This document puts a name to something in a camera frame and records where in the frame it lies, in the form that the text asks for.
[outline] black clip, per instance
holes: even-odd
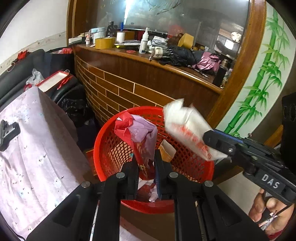
[[[7,121],[0,123],[0,151],[5,151],[9,142],[20,133],[20,126],[17,122],[9,125]]]

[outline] silver screw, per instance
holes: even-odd
[[[91,183],[89,181],[84,181],[83,183],[81,183],[81,186],[83,188],[88,188],[91,185]]]
[[[124,172],[118,172],[116,173],[116,177],[117,178],[124,178],[126,175],[124,174]]]
[[[179,176],[179,174],[177,172],[170,172],[169,176],[171,178],[177,178]]]
[[[214,183],[212,181],[205,181],[205,186],[210,188],[214,185]]]

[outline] tile floor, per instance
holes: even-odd
[[[249,213],[259,186],[245,178],[241,173],[222,182],[218,187],[226,193],[246,214]]]

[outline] red plastic basket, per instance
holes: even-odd
[[[125,111],[128,111],[132,115],[140,115],[157,126],[156,148],[158,148],[165,139],[177,150],[171,161],[174,171],[185,175],[192,181],[204,182],[205,180],[212,179],[214,162],[204,161],[165,132],[162,108],[143,106]],[[103,125],[95,141],[94,165],[101,181],[105,181],[109,176],[119,172],[122,165],[130,160],[129,154],[133,152],[128,144],[114,134],[115,120],[121,113],[114,115]],[[146,186],[146,191],[149,193],[151,187],[148,185],[144,186]],[[156,202],[134,200],[121,201],[121,203],[142,213],[156,214],[174,212],[174,203],[172,200],[157,200]]]

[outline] wooden counter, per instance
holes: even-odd
[[[180,98],[184,98],[186,106],[193,103],[206,118],[222,93],[222,89],[196,71],[149,61],[149,55],[127,54],[116,48],[97,50],[85,45],[76,45],[74,53],[77,76],[102,123],[124,109],[162,107]]]

